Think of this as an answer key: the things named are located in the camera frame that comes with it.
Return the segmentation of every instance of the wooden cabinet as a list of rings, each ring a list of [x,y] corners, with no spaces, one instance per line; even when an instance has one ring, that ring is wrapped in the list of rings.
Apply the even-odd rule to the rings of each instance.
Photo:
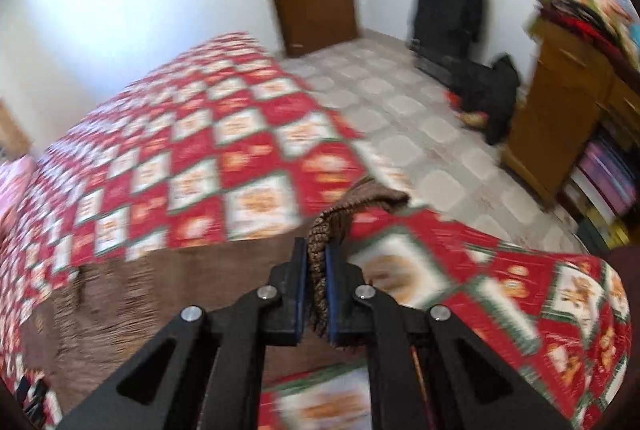
[[[640,95],[618,77],[614,78],[608,108],[637,138],[640,134]]]
[[[604,55],[553,23],[543,22],[536,34],[543,40],[538,66],[502,162],[551,207],[601,120],[614,73]],[[621,106],[629,114],[637,111],[640,125],[640,102],[624,99]]]

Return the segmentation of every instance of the drawer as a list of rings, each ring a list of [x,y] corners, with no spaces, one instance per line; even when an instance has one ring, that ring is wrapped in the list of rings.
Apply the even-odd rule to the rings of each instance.
[[[599,73],[610,71],[607,57],[576,34],[551,22],[544,22],[543,30],[540,33],[543,35],[544,43],[548,47],[553,47],[560,54],[561,61],[570,62],[578,68],[587,68]]]
[[[602,116],[596,99],[543,63],[538,64],[525,108],[570,151],[584,146]]]
[[[609,110],[620,117],[633,132],[640,133],[640,95],[616,78],[609,96]]]
[[[526,109],[514,117],[507,146],[535,184],[551,197],[562,187],[582,149],[567,149],[545,121]]]
[[[610,92],[613,69],[606,58],[605,63],[601,63],[601,56],[584,42],[569,49],[545,41],[538,64],[554,74],[557,84],[605,102]]]

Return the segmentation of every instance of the quilt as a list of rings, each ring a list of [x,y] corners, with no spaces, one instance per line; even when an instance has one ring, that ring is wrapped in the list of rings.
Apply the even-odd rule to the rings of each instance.
[[[2,245],[7,385],[25,373],[20,324],[79,265],[281,233],[372,174],[412,200],[399,217],[356,216],[352,260],[366,277],[401,303],[447,304],[576,428],[590,428],[628,360],[617,273],[445,219],[308,90],[251,36],[228,34],[128,85],[53,143]],[[49,411],[55,422],[53,396]]]

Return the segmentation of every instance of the floor tile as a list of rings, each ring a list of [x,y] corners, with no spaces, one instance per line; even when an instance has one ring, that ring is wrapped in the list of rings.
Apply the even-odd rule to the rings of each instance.
[[[495,159],[479,147],[465,150],[460,155],[460,162],[481,181],[489,180],[498,172]]]
[[[502,203],[524,225],[531,224],[540,214],[538,203],[519,185],[502,193]]]
[[[442,117],[428,117],[421,121],[418,128],[436,143],[450,143],[460,137],[460,132]]]
[[[415,84],[422,81],[422,76],[416,70],[410,70],[408,68],[394,70],[390,74],[396,81],[402,84]]]
[[[386,58],[369,58],[365,62],[367,66],[372,70],[390,70],[396,65],[395,61],[388,60]]]
[[[334,80],[329,76],[314,76],[306,79],[306,82],[311,86],[314,90],[319,90],[324,92],[332,88],[335,84]]]
[[[349,60],[342,56],[327,56],[318,61],[318,65],[324,68],[337,68],[346,64],[349,64]]]
[[[412,97],[395,95],[384,104],[387,111],[400,115],[412,115],[424,111],[424,106]]]
[[[347,66],[340,67],[337,69],[337,72],[349,79],[362,79],[363,77],[369,76],[369,71],[357,64],[348,64]]]
[[[370,108],[359,107],[345,113],[348,121],[359,131],[369,134],[388,126],[389,122],[380,112]]]
[[[364,94],[379,95],[393,92],[395,87],[380,77],[369,77],[358,82],[358,89]]]
[[[380,153],[393,164],[404,167],[423,156],[422,150],[404,135],[392,135],[378,144]]]
[[[419,92],[431,103],[446,103],[445,89],[438,83],[430,83],[422,87]]]
[[[311,77],[318,74],[318,69],[311,64],[302,63],[297,66],[294,66],[289,70],[292,74],[300,77]]]
[[[542,249],[553,253],[576,253],[576,243],[560,226],[553,225],[542,240]]]
[[[358,97],[353,92],[349,92],[349,90],[343,88],[332,90],[324,96],[324,106],[337,108],[339,110],[354,105],[357,102]]]
[[[355,50],[352,50],[350,54],[355,58],[361,58],[363,60],[377,56],[376,51],[371,50],[370,48],[356,48]]]
[[[502,145],[463,126],[445,87],[414,68],[409,50],[361,38],[283,67],[305,74],[321,105],[342,110],[434,209],[523,247],[582,253],[567,214],[540,210],[498,165]]]
[[[487,213],[483,213],[479,217],[477,217],[470,226],[478,231],[482,231],[483,233],[487,233],[488,235],[495,236],[502,240],[507,240],[511,242],[511,236],[506,230],[498,223],[497,220],[494,219],[491,215]]]
[[[417,185],[417,192],[431,207],[447,213],[466,197],[465,188],[444,170],[434,170]]]

